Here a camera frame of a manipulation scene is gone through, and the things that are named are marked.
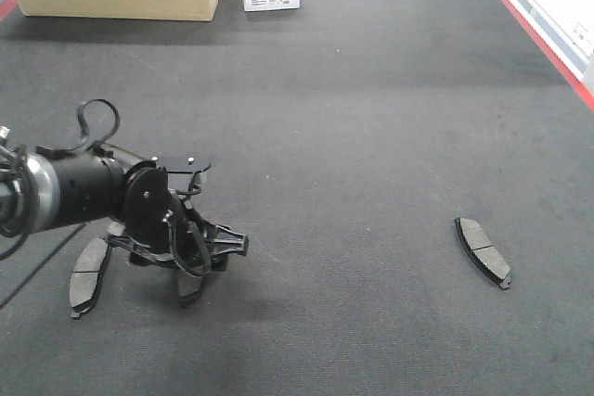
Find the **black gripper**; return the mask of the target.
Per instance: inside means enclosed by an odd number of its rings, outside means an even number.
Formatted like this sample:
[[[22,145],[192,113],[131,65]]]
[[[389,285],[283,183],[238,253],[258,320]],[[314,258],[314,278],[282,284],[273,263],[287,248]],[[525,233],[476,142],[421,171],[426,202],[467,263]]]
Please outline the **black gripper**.
[[[110,247],[125,249],[131,262],[180,270],[188,275],[224,271],[230,254],[245,256],[249,238],[212,224],[193,208],[201,193],[202,171],[188,177],[185,189],[171,188],[163,167],[144,167],[130,176],[122,209],[113,220],[123,226],[105,236]]]

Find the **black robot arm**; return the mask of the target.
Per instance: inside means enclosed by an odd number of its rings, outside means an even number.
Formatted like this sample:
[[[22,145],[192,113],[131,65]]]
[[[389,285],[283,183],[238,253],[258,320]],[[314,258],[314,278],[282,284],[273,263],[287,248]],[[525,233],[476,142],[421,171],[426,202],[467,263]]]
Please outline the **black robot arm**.
[[[104,238],[131,263],[200,277],[248,252],[247,236],[212,224],[193,208],[210,164],[193,157],[150,159],[110,144],[87,150],[1,147],[1,234],[28,235],[110,218]]]

